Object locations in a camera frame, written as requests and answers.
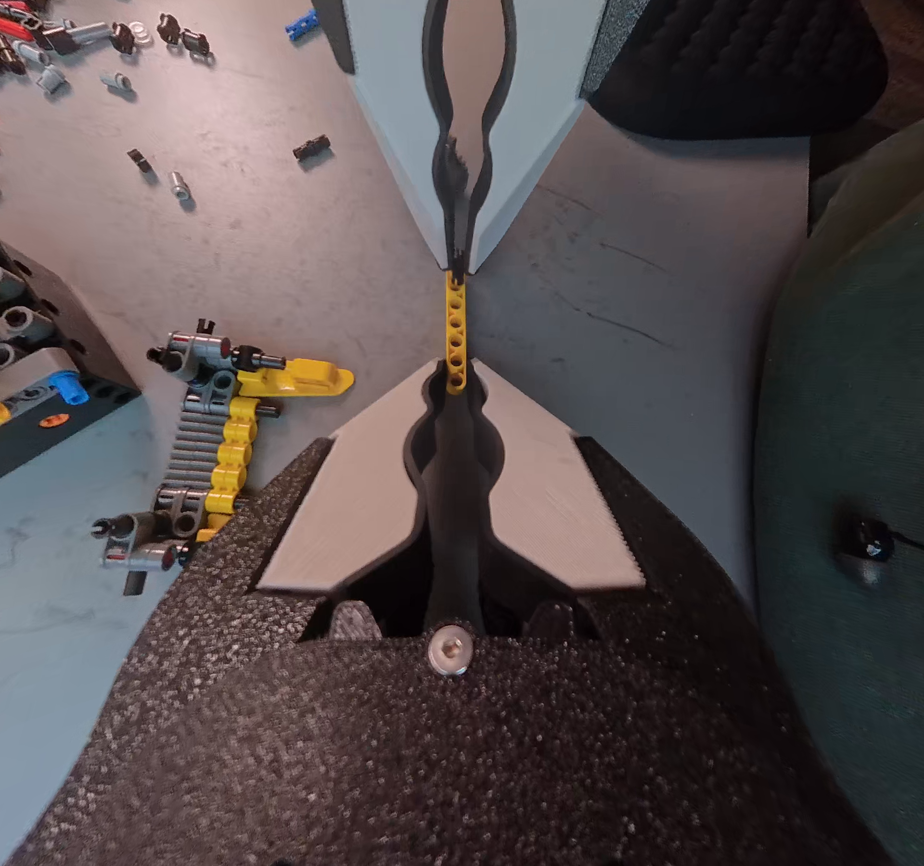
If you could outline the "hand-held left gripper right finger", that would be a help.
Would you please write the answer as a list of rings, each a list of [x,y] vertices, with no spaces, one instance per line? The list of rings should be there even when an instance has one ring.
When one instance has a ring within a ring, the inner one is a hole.
[[[526,624],[549,601],[641,592],[646,578],[576,432],[478,359],[476,452],[487,475],[479,588],[491,608]]]

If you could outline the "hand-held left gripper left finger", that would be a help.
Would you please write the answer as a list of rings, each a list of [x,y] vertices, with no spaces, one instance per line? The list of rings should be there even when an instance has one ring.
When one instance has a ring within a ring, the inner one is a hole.
[[[433,558],[422,473],[442,379],[433,359],[333,433],[258,591],[358,600],[380,625],[423,624]]]

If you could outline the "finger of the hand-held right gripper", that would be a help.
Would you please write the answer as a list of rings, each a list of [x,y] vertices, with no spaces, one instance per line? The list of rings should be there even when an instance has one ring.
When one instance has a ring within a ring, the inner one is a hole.
[[[342,0],[361,107],[437,265],[456,267],[463,189],[445,77],[449,0]]]
[[[498,1],[502,58],[477,129],[481,163],[469,198],[469,274],[500,243],[573,127],[608,2]]]

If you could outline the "yellow lego blade with connector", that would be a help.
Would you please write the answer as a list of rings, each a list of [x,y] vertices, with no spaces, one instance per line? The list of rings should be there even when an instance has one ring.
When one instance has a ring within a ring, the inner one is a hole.
[[[150,348],[147,359],[192,392],[243,398],[337,397],[349,390],[354,375],[333,363],[271,355],[215,333],[201,319],[192,333],[173,332]]]

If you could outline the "grey grille yellow lego assembly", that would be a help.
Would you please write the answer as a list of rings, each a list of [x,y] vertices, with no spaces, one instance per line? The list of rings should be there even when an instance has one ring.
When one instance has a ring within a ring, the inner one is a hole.
[[[141,595],[150,574],[189,564],[247,501],[245,485],[261,419],[280,406],[246,398],[237,374],[214,372],[183,399],[167,468],[150,506],[98,519],[104,567],[125,572],[123,595]]]

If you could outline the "yellow lego beam with holes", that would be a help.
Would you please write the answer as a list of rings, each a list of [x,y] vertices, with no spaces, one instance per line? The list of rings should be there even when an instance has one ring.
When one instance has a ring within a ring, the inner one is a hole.
[[[445,272],[446,391],[461,395],[468,384],[467,289],[452,270]]]

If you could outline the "yellow black lego robot model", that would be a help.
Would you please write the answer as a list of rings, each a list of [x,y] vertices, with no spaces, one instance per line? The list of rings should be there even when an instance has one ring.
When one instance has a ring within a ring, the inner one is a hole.
[[[3,243],[2,477],[140,395],[74,291]]]

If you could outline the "pile of small lego pins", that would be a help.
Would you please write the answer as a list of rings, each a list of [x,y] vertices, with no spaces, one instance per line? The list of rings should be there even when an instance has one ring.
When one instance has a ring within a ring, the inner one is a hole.
[[[29,80],[34,69],[42,105],[64,112],[51,132],[32,116],[7,119],[9,133],[23,137],[33,149],[29,157],[40,160],[26,192],[44,205],[56,202],[62,190],[46,182],[70,156],[70,142],[75,155],[85,160],[109,135],[119,138],[139,176],[156,184],[157,173],[137,144],[141,125],[127,115],[138,104],[129,72],[144,66],[155,41],[164,43],[171,58],[188,56],[194,66],[210,68],[214,55],[209,40],[166,11],[153,25],[134,16],[128,22],[113,20],[109,13],[105,21],[74,23],[51,15],[55,1],[2,0],[2,74]]]

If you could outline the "person's green sweater torso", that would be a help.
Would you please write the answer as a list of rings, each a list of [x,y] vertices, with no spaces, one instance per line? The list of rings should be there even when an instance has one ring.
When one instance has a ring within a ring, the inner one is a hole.
[[[922,864],[923,558],[836,553],[854,512],[922,541],[922,121],[851,165],[771,319],[754,455],[760,627],[895,864]]]

